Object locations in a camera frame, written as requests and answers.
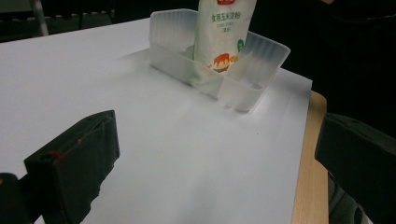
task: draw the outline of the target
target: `red logo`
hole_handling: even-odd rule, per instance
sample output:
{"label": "red logo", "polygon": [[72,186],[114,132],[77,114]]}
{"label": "red logo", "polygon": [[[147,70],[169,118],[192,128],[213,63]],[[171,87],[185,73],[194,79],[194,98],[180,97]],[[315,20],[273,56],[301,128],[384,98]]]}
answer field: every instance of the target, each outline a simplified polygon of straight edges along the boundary
{"label": "red logo", "polygon": [[235,0],[218,0],[218,5],[232,5]]}

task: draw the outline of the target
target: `white table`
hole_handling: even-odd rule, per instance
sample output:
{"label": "white table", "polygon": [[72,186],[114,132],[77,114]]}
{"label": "white table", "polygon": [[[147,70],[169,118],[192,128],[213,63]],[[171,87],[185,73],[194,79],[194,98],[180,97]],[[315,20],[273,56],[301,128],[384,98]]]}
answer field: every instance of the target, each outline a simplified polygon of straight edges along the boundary
{"label": "white table", "polygon": [[290,223],[311,80],[281,69],[241,114],[148,47],[149,19],[0,44],[0,172],[114,109],[121,156],[83,223]]}

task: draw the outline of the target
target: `wooden table edge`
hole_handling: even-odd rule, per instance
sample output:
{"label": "wooden table edge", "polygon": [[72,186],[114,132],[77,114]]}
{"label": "wooden table edge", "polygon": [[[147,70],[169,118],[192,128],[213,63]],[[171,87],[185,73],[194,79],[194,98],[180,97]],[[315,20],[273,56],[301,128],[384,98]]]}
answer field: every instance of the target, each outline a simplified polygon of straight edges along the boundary
{"label": "wooden table edge", "polygon": [[329,223],[327,170],[315,160],[315,149],[327,101],[311,91],[291,223]]}

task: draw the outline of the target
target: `clear plastic tray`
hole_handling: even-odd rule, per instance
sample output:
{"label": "clear plastic tray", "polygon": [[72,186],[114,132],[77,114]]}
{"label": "clear plastic tray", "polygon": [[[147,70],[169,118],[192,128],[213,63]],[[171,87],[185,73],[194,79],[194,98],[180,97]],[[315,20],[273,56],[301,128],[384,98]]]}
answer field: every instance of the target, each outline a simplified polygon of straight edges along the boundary
{"label": "clear plastic tray", "polygon": [[[258,102],[290,49],[248,32],[246,45],[227,73],[217,73],[193,60],[197,11],[175,9],[153,12],[149,27],[151,66],[192,85],[238,111],[249,111]],[[196,77],[205,74],[205,81]]]}

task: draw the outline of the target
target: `plastic container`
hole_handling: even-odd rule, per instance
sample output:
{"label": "plastic container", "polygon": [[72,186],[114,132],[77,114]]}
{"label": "plastic container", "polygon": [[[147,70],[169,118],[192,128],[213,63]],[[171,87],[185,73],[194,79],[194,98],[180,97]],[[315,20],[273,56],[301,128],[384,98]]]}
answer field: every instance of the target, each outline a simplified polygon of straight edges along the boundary
{"label": "plastic container", "polygon": [[[149,27],[151,66],[191,84],[195,89],[238,111],[249,111],[258,102],[290,49],[248,32],[239,60],[227,73],[217,73],[193,60],[198,12],[175,9],[153,12]],[[205,74],[204,82],[195,77]]]}

